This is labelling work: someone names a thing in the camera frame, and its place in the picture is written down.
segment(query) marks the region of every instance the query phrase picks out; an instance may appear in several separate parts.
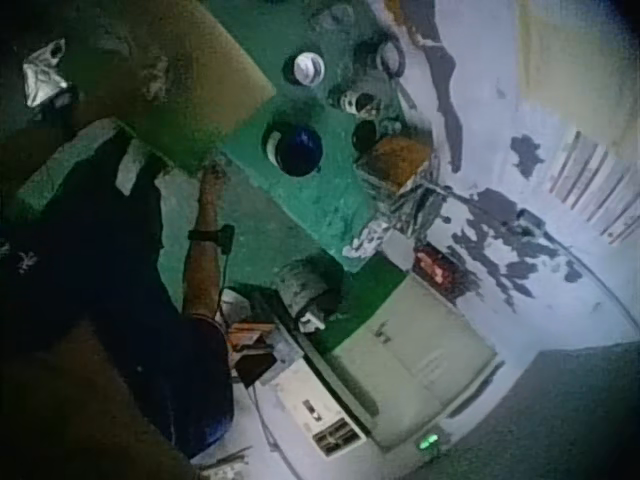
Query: vent grille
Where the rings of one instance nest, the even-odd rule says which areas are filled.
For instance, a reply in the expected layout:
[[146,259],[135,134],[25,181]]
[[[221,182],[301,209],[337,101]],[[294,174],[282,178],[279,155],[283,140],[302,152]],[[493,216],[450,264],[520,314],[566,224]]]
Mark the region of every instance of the vent grille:
[[360,435],[344,418],[313,436],[313,441],[327,456],[334,455],[360,440]]
[[565,139],[547,188],[611,245],[640,228],[637,165],[627,165],[579,131]]

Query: peeling paint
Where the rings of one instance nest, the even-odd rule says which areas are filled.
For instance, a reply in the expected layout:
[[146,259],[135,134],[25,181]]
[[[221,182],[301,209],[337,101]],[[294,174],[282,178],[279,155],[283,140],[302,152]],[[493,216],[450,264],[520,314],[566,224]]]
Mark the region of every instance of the peeling paint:
[[462,168],[462,122],[451,101],[451,78],[456,61],[441,43],[436,24],[434,0],[401,0],[402,12],[407,27],[422,40],[419,45],[429,64],[433,86],[438,99],[438,112],[444,119],[444,131],[451,158],[449,165],[453,173]]
[[451,78],[456,68],[456,61],[442,46],[423,47],[423,51],[438,98],[438,112],[444,118],[444,130],[451,153],[449,165],[453,173],[458,173],[462,168],[463,133],[462,122],[451,101]]
[[400,0],[404,17],[422,38],[440,43],[435,0]]
[[567,260],[565,263],[567,266],[567,273],[564,276],[564,281],[567,283],[576,283],[582,278],[582,273],[576,268],[576,264],[572,260]]
[[533,141],[529,135],[511,138],[511,150],[518,155],[518,163],[514,166],[524,178],[529,180],[535,168],[544,163],[538,155],[540,144]]
[[[502,225],[512,223],[518,213],[518,205],[503,193],[487,188],[479,192],[474,200],[479,208],[469,208],[471,218],[466,222],[473,235],[462,229],[451,238],[454,244],[482,265],[503,294],[504,302],[515,312],[514,291],[525,297],[535,298],[525,285],[526,280],[538,271],[538,266],[530,260],[544,257],[554,259],[558,252],[547,245],[522,240],[503,228]],[[490,238],[500,240],[518,257],[517,261],[505,266],[504,273],[500,264],[487,253]]]

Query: cabinet door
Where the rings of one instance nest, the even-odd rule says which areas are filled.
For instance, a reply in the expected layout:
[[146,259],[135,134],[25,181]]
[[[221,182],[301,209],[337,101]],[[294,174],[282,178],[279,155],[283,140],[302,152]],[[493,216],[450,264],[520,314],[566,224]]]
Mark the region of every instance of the cabinet door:
[[393,448],[416,435],[477,378],[494,351],[413,277],[327,359]]
[[366,328],[443,407],[495,357],[457,311],[412,276],[393,292]]
[[374,417],[373,438],[393,448],[442,410],[438,400],[366,329],[340,347],[328,363],[360,404]]

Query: man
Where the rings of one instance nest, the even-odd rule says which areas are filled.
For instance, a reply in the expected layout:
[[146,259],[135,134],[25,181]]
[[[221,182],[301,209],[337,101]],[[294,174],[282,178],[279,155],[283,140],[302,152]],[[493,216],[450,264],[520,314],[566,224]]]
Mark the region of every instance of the man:
[[[7,139],[3,205],[77,131],[135,103],[130,94],[63,93],[44,121]],[[147,160],[128,196],[115,186],[130,140],[120,130],[79,162],[34,224],[0,223],[9,478],[194,478],[187,457],[233,417],[217,246],[191,241],[180,314],[156,266],[162,161]],[[207,169],[194,230],[218,228],[221,189]]]

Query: wristwatch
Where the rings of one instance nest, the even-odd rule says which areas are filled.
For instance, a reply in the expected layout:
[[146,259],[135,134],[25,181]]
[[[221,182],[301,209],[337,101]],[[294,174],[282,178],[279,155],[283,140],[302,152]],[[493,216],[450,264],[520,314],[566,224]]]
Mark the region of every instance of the wristwatch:
[[236,228],[233,225],[223,225],[219,230],[191,230],[189,240],[197,242],[212,242],[220,247],[220,253],[229,255],[233,246]]

